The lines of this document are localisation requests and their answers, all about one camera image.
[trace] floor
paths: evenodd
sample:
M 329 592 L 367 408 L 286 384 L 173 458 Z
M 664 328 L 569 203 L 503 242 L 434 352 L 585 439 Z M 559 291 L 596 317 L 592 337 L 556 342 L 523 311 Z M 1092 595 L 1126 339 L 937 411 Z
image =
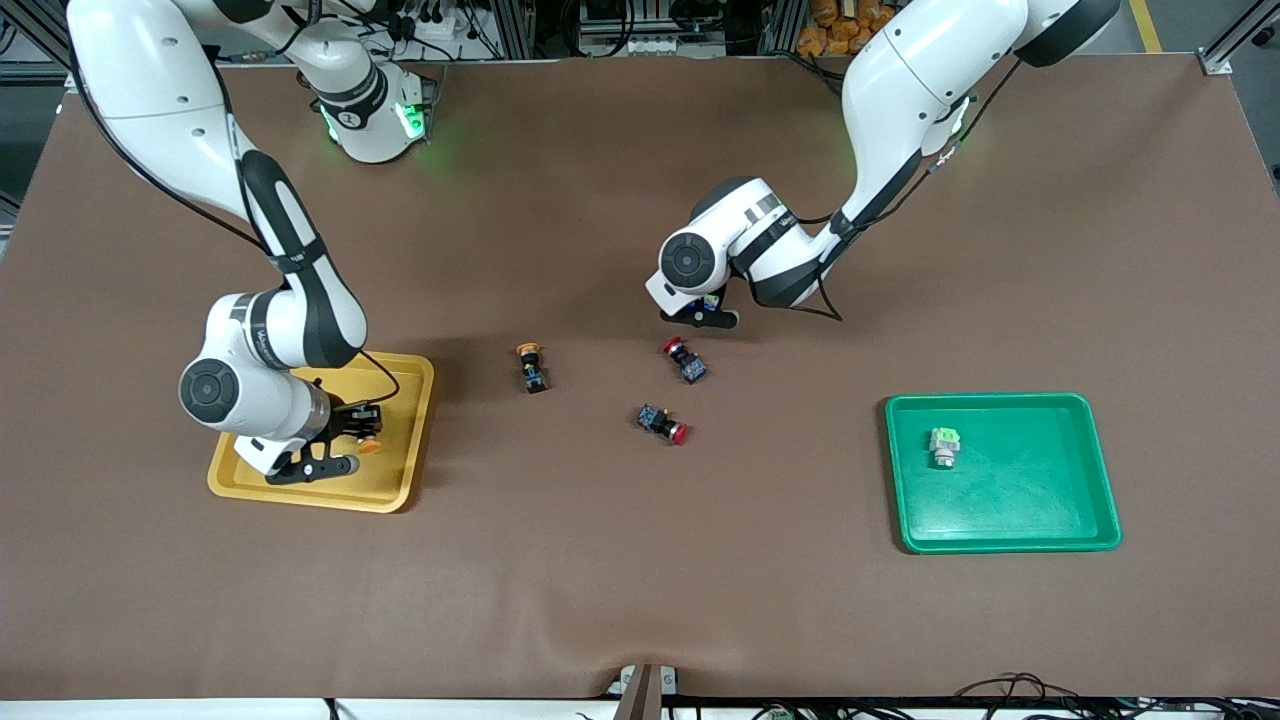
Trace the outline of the floor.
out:
M 1125 0 L 1121 14 L 1085 51 L 1192 53 L 1225 29 L 1249 0 Z M 0 195 L 20 204 L 41 147 L 60 104 L 60 87 L 12 87 L 4 82 L 9 63 L 42 59 L 38 50 L 14 36 L 0 35 Z M 1266 47 L 1243 46 L 1231 59 L 1233 82 L 1258 143 L 1258 172 L 1271 177 L 1280 165 L 1280 40 Z M 1272 177 L 1277 195 L 1280 178 Z M 13 211 L 0 202 L 0 258 L 13 224 Z

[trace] white switch component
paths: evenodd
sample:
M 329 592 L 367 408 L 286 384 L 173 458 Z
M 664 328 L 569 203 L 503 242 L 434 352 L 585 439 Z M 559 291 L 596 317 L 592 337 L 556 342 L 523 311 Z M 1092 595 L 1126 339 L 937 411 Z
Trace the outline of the white switch component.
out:
M 673 35 L 649 35 L 627 41 L 627 55 L 675 55 L 680 41 Z
M 951 428 L 933 428 L 929 433 L 929 450 L 938 468 L 954 468 L 956 452 L 960 452 L 960 433 Z

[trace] white robotic arm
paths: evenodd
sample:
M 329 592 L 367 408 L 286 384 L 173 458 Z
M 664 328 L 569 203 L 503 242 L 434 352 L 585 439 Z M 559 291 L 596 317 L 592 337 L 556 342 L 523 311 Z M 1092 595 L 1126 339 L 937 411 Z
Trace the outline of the white robotic arm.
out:
M 68 20 L 86 101 L 110 137 L 173 192 L 248 220 L 285 281 L 214 304 L 182 375 L 183 407 L 239 436 L 237 451 L 269 482 L 355 471 L 355 457 L 316 459 L 310 445 L 372 437 L 378 407 L 344 406 L 288 369 L 349 363 L 365 343 L 365 314 L 284 170 L 236 124 L 174 0 L 73 0 Z M 292 460 L 297 451 L 305 461 Z
M 384 163 L 425 137 L 421 77 L 375 63 L 352 28 L 335 18 L 298 27 L 276 0 L 172 0 L 196 28 L 236 28 L 283 50 L 320 99 L 330 135 L 361 163 Z M 371 0 L 334 0 L 338 13 L 367 12 Z
M 737 275 L 755 301 L 794 307 L 960 129 L 969 90 L 1009 51 L 1056 63 L 1096 37 L 1119 0 L 914 0 L 850 63 L 841 104 L 858 163 L 854 193 L 810 236 L 760 178 L 713 190 L 663 243 L 645 288 L 662 318 L 732 328 Z

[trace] metal frame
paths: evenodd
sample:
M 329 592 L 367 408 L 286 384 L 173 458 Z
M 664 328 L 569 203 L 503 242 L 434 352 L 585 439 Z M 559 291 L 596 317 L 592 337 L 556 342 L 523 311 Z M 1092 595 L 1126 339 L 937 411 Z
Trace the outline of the metal frame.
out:
M 490 0 L 490 3 L 506 59 L 532 58 L 534 4 L 525 0 Z
M 1226 28 L 1226 32 L 1208 47 L 1201 47 L 1196 53 L 1204 74 L 1231 74 L 1231 55 L 1276 18 L 1280 18 L 1280 0 L 1254 0 L 1253 5 Z
M 773 6 L 773 17 L 760 33 L 759 55 L 774 50 L 795 51 L 800 28 L 809 18 L 808 0 L 778 0 Z
M 67 10 L 58 0 L 0 0 L 0 13 L 61 68 L 70 67 Z

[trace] table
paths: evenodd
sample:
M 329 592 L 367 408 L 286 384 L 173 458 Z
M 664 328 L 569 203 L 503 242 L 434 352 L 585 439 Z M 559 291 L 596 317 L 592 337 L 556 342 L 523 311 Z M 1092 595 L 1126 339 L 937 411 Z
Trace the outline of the table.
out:
M 1280 208 L 1194 58 L 1021 70 L 831 274 L 844 324 L 735 287 L 732 334 L 660 323 L 641 283 L 727 177 L 801 217 L 846 197 L 838 104 L 785 60 L 460 67 L 431 146 L 372 167 L 291 72 L 227 76 L 370 347 L 435 363 L 420 493 L 209 492 L 178 375 L 214 299 L 278 278 L 69 101 L 0 265 L 3 697 L 568 697 L 636 661 L 703 696 L 1280 693 Z M 524 393 L 524 341 L 553 391 Z M 1089 397 L 1119 550 L 896 546 L 882 401 L 986 389 Z M 689 445 L 630 427 L 644 402 Z

